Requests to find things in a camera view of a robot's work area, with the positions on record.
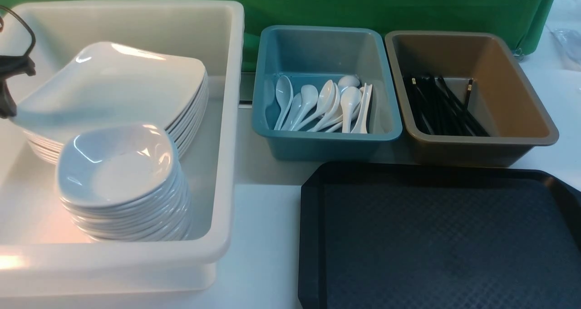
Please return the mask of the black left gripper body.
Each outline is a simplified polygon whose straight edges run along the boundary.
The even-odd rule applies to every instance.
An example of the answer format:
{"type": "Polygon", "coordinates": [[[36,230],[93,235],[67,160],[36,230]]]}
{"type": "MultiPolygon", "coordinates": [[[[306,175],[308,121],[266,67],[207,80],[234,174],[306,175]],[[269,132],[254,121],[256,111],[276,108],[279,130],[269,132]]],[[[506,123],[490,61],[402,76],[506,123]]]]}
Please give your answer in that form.
{"type": "Polygon", "coordinates": [[[6,80],[20,74],[26,74],[29,77],[36,75],[35,63],[29,55],[0,56],[1,80],[6,80]]]}

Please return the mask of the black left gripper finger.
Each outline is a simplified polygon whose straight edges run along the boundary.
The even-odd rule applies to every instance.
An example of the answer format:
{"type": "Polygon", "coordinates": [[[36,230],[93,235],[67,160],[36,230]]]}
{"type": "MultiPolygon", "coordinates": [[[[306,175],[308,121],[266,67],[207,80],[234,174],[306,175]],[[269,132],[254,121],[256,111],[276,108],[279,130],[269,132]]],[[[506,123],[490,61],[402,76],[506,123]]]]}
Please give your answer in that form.
{"type": "Polygon", "coordinates": [[[8,119],[16,117],[17,106],[9,92],[6,80],[0,83],[0,118],[8,119]]]}

